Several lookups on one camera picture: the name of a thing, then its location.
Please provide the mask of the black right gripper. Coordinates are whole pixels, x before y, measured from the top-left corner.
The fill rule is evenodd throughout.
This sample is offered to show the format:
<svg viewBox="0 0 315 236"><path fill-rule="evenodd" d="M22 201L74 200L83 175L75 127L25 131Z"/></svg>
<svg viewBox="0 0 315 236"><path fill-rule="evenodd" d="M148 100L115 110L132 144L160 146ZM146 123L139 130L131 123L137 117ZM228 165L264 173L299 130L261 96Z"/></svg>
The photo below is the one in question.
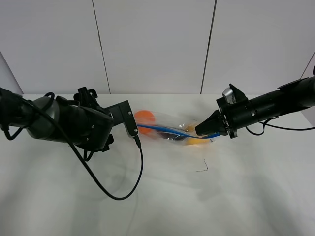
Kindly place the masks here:
<svg viewBox="0 0 315 236"><path fill-rule="evenodd" d="M219 110L215 110L205 121L195 127L197 135L223 135L225 128L230 138L237 137L236 118L240 112L236 110L246 105L249 99L233 84L229 84L228 88L231 88L234 92L235 103L227 103L223 95L217 99Z"/></svg>

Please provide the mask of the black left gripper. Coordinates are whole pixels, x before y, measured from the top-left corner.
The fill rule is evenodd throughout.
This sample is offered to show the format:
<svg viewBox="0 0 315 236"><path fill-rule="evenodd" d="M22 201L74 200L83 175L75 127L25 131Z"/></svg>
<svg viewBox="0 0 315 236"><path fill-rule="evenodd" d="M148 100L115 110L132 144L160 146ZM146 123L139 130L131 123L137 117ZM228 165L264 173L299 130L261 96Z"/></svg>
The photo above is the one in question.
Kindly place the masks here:
<svg viewBox="0 0 315 236"><path fill-rule="evenodd" d="M59 106L58 124L79 148L98 152L104 151L113 127L113 118L96 101L94 89L82 87L73 100L57 96Z"/></svg>

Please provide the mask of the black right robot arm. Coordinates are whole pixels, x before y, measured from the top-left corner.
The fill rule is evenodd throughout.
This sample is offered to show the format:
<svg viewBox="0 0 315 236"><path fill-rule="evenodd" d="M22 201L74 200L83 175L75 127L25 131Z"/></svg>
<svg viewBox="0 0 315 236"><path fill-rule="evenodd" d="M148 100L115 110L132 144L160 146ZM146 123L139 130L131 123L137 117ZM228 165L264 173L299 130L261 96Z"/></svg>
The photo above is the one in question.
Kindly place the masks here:
<svg viewBox="0 0 315 236"><path fill-rule="evenodd" d="M248 99L230 84L217 99L218 109L195 127L198 136L219 134L237 137L237 131L278 116L299 112L315 105L314 76L299 79L277 90Z"/></svg>

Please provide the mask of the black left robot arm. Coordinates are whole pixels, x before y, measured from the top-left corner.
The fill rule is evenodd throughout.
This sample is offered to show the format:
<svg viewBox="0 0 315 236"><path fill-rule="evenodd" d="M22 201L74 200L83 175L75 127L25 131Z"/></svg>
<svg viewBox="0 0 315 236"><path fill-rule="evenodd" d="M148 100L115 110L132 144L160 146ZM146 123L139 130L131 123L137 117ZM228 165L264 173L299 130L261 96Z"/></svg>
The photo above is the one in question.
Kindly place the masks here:
<svg viewBox="0 0 315 236"><path fill-rule="evenodd" d="M107 151L114 138L113 119L96 101L94 89L82 87L73 100L47 93L34 101L0 90L0 127L25 129L34 139L65 143L91 151Z"/></svg>

